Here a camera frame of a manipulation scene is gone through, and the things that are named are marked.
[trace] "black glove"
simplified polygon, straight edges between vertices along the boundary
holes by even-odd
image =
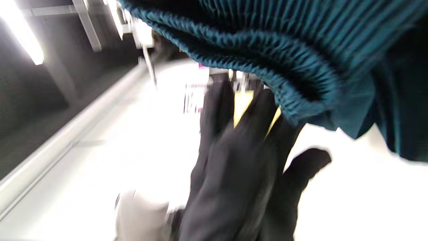
[[[180,240],[256,240],[274,228],[270,223],[278,218],[265,216],[265,211],[276,208],[276,202],[269,201],[274,186],[274,200],[282,199],[281,192],[277,194],[282,188],[279,177],[301,128],[280,117],[265,138],[277,109],[270,90],[252,101],[235,129],[233,105],[228,82],[214,84],[205,96],[199,158]]]
[[[294,158],[284,174],[282,171],[278,174],[266,208],[259,240],[294,240],[300,196],[309,180],[330,162],[330,155],[326,151],[313,148]]]

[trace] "white floor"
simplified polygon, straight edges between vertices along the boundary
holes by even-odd
[[[197,158],[199,116],[183,114],[186,83],[206,78],[191,61],[157,70],[118,101],[0,223],[0,239],[111,241],[114,204],[137,189],[184,205]],[[302,195],[296,241],[428,240],[428,166],[390,154],[377,128],[354,141],[306,126],[292,155],[330,150],[333,163]]]

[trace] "ribbed knit fabric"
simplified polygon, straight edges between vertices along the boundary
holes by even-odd
[[[259,76],[291,123],[353,138],[370,122],[372,69],[428,10],[427,0],[120,2],[204,66]]]

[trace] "fluorescent light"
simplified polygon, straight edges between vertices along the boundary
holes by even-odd
[[[0,1],[0,15],[36,65],[45,59],[39,42],[13,0]]]
[[[120,39],[123,37],[122,23],[120,22],[119,15],[117,14],[117,2],[116,0],[107,0],[108,7],[111,15],[113,16],[114,24],[116,25],[117,32],[119,33]]]

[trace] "hanging clothing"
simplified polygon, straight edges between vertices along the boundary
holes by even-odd
[[[393,50],[423,32],[428,1],[119,1],[202,65],[256,74],[290,123],[352,138],[377,124],[391,151],[428,161],[426,55]]]

